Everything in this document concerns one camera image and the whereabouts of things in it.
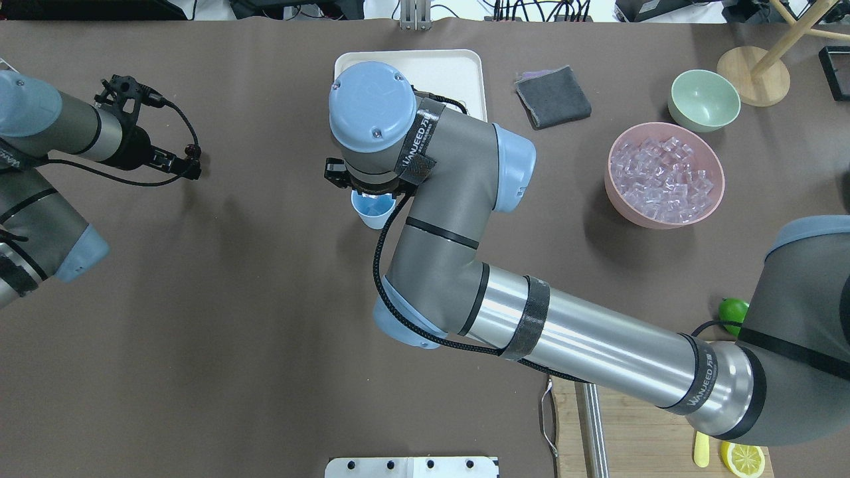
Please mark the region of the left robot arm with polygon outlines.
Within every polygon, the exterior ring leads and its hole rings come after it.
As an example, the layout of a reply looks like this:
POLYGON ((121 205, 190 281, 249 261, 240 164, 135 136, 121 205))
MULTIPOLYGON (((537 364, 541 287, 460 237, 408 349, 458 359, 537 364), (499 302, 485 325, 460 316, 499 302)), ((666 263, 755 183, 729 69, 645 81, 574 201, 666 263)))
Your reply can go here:
POLYGON ((168 182, 199 179, 196 135, 178 155, 155 146, 137 124, 144 106, 176 110, 155 88, 131 76, 102 81, 93 103, 15 69, 1 75, 1 303, 30 295, 50 278, 70 282, 103 260, 110 247, 45 176, 61 164, 52 152, 131 171, 151 167, 168 182))

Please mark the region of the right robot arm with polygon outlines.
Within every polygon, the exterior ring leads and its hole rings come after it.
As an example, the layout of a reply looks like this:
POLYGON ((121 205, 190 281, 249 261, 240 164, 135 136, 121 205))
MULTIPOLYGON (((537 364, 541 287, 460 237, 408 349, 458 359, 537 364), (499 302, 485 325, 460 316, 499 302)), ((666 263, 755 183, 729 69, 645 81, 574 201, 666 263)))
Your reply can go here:
POLYGON ((361 62, 329 92, 343 159, 325 178, 414 199, 388 274, 373 264, 375 321, 398 340, 470 336, 492 354, 683 416, 734 443, 778 447, 848 426, 848 217, 780 230, 734 342, 705 342, 476 260, 492 212, 518 206, 535 146, 414 90, 390 64, 361 62))

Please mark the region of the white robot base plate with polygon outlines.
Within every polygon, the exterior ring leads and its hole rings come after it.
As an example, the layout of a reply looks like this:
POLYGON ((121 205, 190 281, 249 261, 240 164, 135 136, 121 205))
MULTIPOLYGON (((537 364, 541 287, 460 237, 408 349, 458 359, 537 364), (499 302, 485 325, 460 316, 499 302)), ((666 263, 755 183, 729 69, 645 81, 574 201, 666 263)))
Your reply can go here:
POLYGON ((338 457, 325 477, 500 477, 498 459, 486 456, 338 457))

